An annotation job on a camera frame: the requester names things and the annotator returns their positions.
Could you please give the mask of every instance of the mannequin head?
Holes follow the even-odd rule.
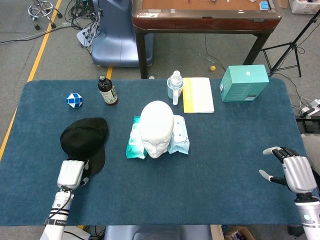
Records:
[[[174,113],[163,101],[152,101],[142,110],[140,133],[144,149],[156,159],[167,151],[174,129]]]

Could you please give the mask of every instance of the robotic arm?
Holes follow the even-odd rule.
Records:
[[[86,162],[74,159],[67,159],[62,162],[57,185],[60,191],[56,193],[54,202],[49,214],[45,220],[45,229],[40,240],[61,240],[64,229],[67,224],[69,210],[74,195],[73,190],[88,182],[88,178],[82,180],[84,169],[88,169],[88,160]]]
[[[274,177],[262,169],[259,173],[269,182],[288,186],[296,194],[294,203],[298,208],[305,235],[308,240],[319,240],[320,201],[312,195],[317,183],[308,159],[294,150],[279,146],[267,148],[263,154],[273,154],[281,162],[285,178]]]

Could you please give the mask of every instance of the notebook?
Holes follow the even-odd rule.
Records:
[[[182,96],[185,114],[215,111],[211,85],[207,77],[184,77]]]

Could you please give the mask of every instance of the gray carpet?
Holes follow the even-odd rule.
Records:
[[[62,1],[60,10],[64,12],[69,1]],[[31,0],[2,0],[0,4],[0,42],[23,38],[38,33],[27,14]],[[311,15],[292,14],[290,9],[283,10],[283,18],[266,43],[266,47],[292,41],[307,24]],[[65,20],[57,19],[59,26]],[[41,30],[48,26],[46,19],[40,19]],[[58,30],[50,34],[42,59],[35,74],[39,79],[95,79],[104,74],[107,69],[92,64],[92,60],[76,39],[76,30],[71,28]],[[301,47],[305,54],[300,54],[302,77],[298,76],[297,69],[281,71],[290,77],[297,85],[301,96],[308,99],[318,99],[320,86],[318,59],[320,58],[320,28]],[[27,41],[14,42],[0,45],[0,142],[2,143],[7,132],[22,88],[27,81],[34,64],[42,37]],[[208,60],[204,45],[204,34],[157,34],[155,36],[155,59],[149,68],[150,75],[156,78],[166,78],[172,71],[178,69],[184,77],[210,77],[221,78],[224,71],[217,67],[215,72],[210,72],[212,63]],[[249,35],[208,35],[207,43],[210,54],[220,59],[225,65],[240,65],[246,58],[255,37]],[[280,49],[268,52],[274,63],[282,54]],[[294,64],[294,54],[290,54],[283,67]],[[256,64],[266,64],[263,54],[255,61]],[[112,78],[136,79],[140,77],[138,68],[114,68]],[[290,94],[295,95],[294,85],[281,75],[274,77],[283,79]],[[291,96],[294,105],[299,104],[299,98]],[[294,237],[286,234],[285,226],[255,225],[249,227],[256,240],[293,240]],[[0,227],[0,239],[38,239],[43,230],[42,226],[26,227]]]

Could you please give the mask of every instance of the power strip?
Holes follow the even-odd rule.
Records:
[[[87,26],[76,34],[79,42],[84,47],[89,47],[92,44],[93,36],[95,35],[95,28]]]
[[[301,110],[301,117],[304,116],[311,116],[313,114],[316,114],[320,111],[320,99],[315,99],[312,102],[310,102],[307,106],[302,108]]]

